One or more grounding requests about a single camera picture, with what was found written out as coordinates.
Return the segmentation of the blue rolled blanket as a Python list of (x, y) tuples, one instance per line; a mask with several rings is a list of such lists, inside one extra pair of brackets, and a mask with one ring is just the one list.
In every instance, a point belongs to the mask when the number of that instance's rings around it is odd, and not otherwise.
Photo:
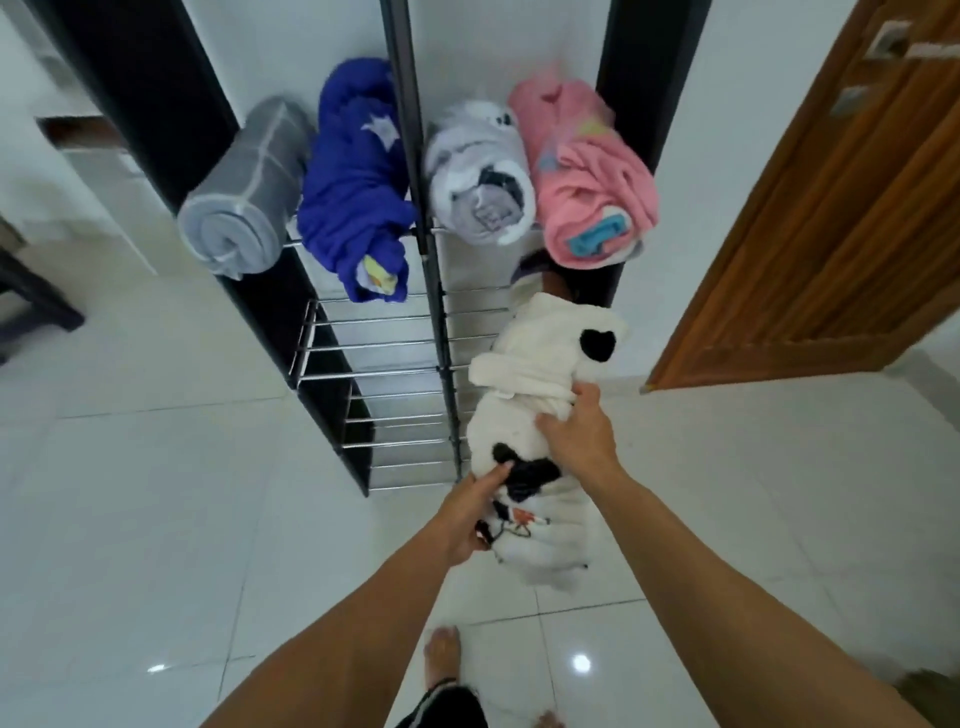
[(417, 221), (392, 67), (361, 56), (338, 64), (318, 96), (318, 131), (296, 213), (304, 249), (351, 302), (404, 303), (403, 237)]

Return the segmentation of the white and grey rolled blanket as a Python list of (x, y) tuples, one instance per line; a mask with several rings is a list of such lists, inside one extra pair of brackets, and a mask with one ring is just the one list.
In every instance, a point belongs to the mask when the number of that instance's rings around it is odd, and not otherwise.
[(533, 228), (536, 192), (508, 106), (451, 104), (429, 126), (422, 168), (433, 217), (464, 242), (505, 247)]

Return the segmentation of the dark wooden furniture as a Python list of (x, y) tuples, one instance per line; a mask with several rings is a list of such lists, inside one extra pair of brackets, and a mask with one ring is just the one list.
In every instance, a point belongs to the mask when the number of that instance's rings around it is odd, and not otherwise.
[(16, 294), (26, 308), (0, 321), (0, 367), (9, 361), (8, 347), (45, 326), (74, 332), (87, 321), (56, 287), (31, 270), (15, 253), (27, 245), (22, 234), (0, 215), (0, 296)]

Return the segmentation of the silver door lock plate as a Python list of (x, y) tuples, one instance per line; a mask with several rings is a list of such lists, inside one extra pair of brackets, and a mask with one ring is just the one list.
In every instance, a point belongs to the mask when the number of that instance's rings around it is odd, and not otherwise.
[(842, 88), (829, 110), (831, 118), (847, 118), (858, 114), (871, 100), (873, 86), (860, 84)]

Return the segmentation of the person's left forearm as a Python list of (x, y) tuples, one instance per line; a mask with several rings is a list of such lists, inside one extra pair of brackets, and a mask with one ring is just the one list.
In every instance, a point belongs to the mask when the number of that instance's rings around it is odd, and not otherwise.
[(453, 565), (451, 534), (430, 520), (262, 661), (199, 728), (383, 728)]

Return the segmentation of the purple folded cloth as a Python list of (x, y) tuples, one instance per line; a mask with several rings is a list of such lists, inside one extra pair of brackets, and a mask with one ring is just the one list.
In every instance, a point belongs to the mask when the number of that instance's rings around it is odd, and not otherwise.
[(532, 250), (517, 262), (511, 276), (510, 289), (532, 289), (534, 292), (545, 290), (545, 279), (558, 275), (558, 267), (545, 248)]

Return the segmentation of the brown wooden door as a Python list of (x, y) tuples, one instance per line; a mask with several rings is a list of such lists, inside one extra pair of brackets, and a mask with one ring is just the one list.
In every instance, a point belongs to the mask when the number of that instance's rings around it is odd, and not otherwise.
[(960, 60), (865, 60), (887, 20), (960, 43), (960, 0), (856, 1), (647, 391), (880, 371), (960, 310)]

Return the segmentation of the black shorts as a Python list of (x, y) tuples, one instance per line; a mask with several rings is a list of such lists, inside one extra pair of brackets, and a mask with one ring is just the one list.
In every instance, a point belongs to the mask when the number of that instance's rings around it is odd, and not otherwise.
[(489, 728), (474, 690), (454, 678), (430, 687), (417, 705), (393, 728)]

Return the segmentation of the white blanket black spots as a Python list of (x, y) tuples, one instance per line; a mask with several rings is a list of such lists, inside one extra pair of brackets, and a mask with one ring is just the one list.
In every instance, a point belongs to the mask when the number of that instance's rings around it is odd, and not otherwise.
[(482, 391), (465, 429), (471, 471), (482, 478), (512, 464), (478, 533), (531, 586), (571, 593), (592, 560), (588, 498), (552, 459), (536, 418), (569, 418), (573, 384), (595, 383), (628, 332), (609, 308), (534, 293), (467, 369)]

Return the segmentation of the person's left foot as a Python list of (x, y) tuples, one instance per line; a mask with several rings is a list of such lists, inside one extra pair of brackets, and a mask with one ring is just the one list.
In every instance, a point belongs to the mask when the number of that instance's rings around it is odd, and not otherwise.
[(444, 625), (435, 628), (426, 638), (423, 659), (427, 691), (458, 683), (462, 674), (462, 642), (458, 627)]

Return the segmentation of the person's right forearm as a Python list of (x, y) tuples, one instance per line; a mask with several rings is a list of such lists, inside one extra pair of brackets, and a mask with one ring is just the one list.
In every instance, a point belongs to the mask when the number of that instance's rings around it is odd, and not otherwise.
[(894, 689), (734, 569), (616, 460), (580, 475), (721, 728), (929, 728)]

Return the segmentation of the black metal shelf rack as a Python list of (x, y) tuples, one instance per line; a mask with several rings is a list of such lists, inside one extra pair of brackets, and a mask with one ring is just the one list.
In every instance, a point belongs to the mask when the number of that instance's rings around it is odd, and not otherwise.
[(363, 496), (458, 480), (479, 397), (469, 359), (507, 318), (512, 261), (430, 231), (418, 135), (448, 103), (504, 100), (562, 67), (591, 79), (656, 169), (712, 0), (22, 0), (172, 215), (253, 106), (282, 96), (311, 123), (341, 62), (399, 78), (401, 160), (416, 222), (403, 303), (351, 302), (284, 230), (265, 272), (216, 280)]

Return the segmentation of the pink rolled blanket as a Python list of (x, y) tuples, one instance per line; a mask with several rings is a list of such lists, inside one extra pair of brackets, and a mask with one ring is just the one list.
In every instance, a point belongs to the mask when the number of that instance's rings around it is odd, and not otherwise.
[(624, 263), (660, 220), (654, 176), (582, 79), (520, 81), (508, 99), (524, 143), (536, 223), (549, 256), (571, 270)]

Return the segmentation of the person's left hand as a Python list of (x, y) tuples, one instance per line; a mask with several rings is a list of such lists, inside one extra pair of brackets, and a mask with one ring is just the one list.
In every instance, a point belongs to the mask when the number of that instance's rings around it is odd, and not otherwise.
[(475, 474), (467, 475), (444, 498), (429, 523), (443, 553), (453, 568), (468, 561), (475, 552), (488, 552), (491, 537), (486, 534), (486, 514), (498, 491), (474, 491)]

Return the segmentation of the person's right hand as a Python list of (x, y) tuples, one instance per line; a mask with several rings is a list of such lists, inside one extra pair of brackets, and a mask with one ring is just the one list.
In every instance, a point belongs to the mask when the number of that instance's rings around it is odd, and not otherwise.
[(578, 480), (589, 495), (626, 475), (617, 451), (614, 427), (601, 407), (601, 391), (594, 383), (572, 384), (573, 404), (563, 420), (570, 421), (566, 450), (549, 450), (551, 459)]

